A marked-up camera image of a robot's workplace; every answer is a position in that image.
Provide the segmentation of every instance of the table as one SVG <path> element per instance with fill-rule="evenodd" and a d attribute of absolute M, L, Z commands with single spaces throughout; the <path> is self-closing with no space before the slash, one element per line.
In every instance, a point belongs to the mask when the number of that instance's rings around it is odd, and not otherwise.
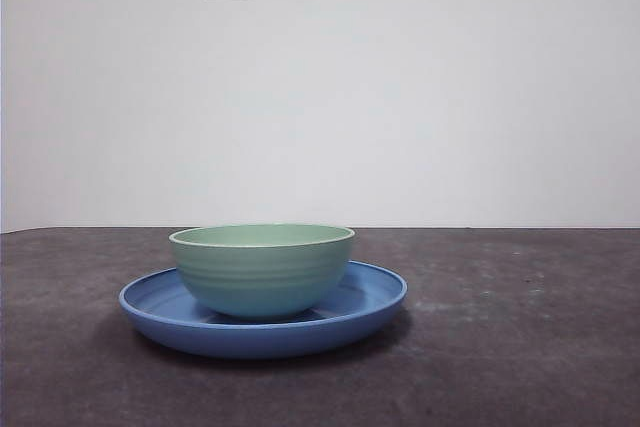
<path fill-rule="evenodd" d="M 640 425 L 640 230 L 357 229 L 401 274 L 384 330 L 324 354 L 156 345 L 119 290 L 178 228 L 2 236 L 2 418 L 18 426 Z"/>

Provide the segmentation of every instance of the tableware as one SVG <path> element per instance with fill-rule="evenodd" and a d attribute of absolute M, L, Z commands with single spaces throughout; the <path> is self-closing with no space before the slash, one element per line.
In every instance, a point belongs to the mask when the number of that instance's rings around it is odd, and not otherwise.
<path fill-rule="evenodd" d="M 169 239 L 187 290 L 216 312 L 269 319 L 300 312 L 335 287 L 355 233 L 304 224 L 188 229 Z"/>
<path fill-rule="evenodd" d="M 120 292 L 120 305 L 143 335 L 191 354 L 281 358 L 362 339 L 393 317 L 407 292 L 398 274 L 350 261 L 345 275 L 311 309 L 280 322 L 256 323 L 213 312 L 186 290 L 176 269 L 147 275 Z"/>

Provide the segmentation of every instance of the green bowl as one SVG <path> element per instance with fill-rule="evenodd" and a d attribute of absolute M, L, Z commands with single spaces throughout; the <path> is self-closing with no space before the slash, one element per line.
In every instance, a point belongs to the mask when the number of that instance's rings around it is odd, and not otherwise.
<path fill-rule="evenodd" d="M 259 224 L 202 227 L 169 236 L 182 282 L 200 303 L 250 319 L 311 307 L 344 274 L 355 232 Z"/>

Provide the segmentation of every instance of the white wall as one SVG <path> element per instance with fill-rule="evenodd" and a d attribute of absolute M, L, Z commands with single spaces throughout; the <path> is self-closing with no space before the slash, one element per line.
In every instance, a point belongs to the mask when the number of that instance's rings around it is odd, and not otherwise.
<path fill-rule="evenodd" d="M 640 0 L 4 0 L 3 229 L 640 226 Z"/>

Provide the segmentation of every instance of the plate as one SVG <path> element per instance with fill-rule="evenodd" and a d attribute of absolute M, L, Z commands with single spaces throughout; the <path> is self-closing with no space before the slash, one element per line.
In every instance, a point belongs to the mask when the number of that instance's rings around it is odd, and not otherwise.
<path fill-rule="evenodd" d="M 134 327 L 159 344 L 208 357 L 271 359 L 360 340 L 391 320 L 406 292 L 398 274 L 350 261 L 338 286 L 323 300 L 278 322 L 242 321 L 210 310 L 191 296 L 176 269 L 131 282 L 119 300 Z"/>

